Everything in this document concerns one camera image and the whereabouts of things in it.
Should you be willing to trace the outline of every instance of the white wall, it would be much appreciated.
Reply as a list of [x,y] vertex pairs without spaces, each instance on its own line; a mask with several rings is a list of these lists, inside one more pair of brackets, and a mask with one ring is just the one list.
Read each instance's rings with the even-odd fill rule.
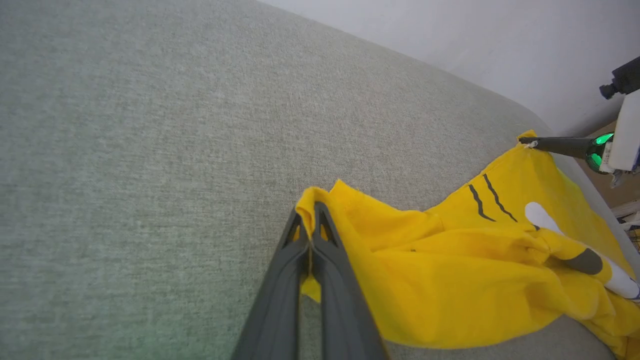
[[615,119],[598,87],[640,56],[638,0],[263,0],[513,99],[559,135]]

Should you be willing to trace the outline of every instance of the yellow cloth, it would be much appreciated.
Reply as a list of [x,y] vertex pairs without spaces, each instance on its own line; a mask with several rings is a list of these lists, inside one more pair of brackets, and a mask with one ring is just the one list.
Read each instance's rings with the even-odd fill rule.
[[[309,188],[298,202],[309,232],[316,201],[328,206],[387,340],[485,346],[566,314],[618,358],[640,359],[640,307],[604,286],[613,282],[611,261],[631,277],[633,271],[606,223],[546,152],[517,145],[425,212],[399,211],[338,180],[331,192]],[[529,218],[543,216],[540,209],[553,224],[533,225]],[[603,255],[597,274],[563,261],[585,252],[585,244]],[[302,292],[320,301],[315,279]]]

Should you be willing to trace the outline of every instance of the green light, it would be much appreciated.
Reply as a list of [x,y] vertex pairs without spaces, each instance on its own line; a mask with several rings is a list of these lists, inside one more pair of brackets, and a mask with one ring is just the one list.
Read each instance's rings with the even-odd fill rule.
[[600,155],[591,154],[591,161],[593,161],[593,163],[595,165],[598,165],[598,168],[600,168],[600,164],[602,164],[602,158],[600,157]]
[[607,142],[607,140],[610,139],[612,136],[613,136],[613,133],[600,135],[596,138],[596,144],[602,145],[603,143]]

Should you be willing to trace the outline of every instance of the yellow garment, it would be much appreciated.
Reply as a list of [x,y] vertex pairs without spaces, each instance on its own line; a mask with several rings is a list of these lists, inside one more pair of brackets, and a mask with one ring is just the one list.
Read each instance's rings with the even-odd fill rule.
[[[614,272],[633,277],[633,271],[606,223],[546,152],[517,145],[425,212],[399,211],[338,180],[331,192],[309,188],[298,202],[309,232],[316,201],[328,206],[387,340],[485,346],[566,314],[618,358],[640,359],[640,307],[604,286],[616,286]],[[532,224],[540,209],[553,224]],[[572,263],[580,268],[594,257],[601,259],[597,274],[568,266],[580,259]],[[320,301],[315,279],[302,292]]]

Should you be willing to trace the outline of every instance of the gray fabric surface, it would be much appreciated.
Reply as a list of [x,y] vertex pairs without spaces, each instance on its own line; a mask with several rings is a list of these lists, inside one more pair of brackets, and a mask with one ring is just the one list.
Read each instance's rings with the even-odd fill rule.
[[[442,201],[523,107],[249,1],[0,5],[0,358],[225,359],[303,189]],[[303,358],[319,308],[303,300]],[[395,359],[603,359],[573,320]]]

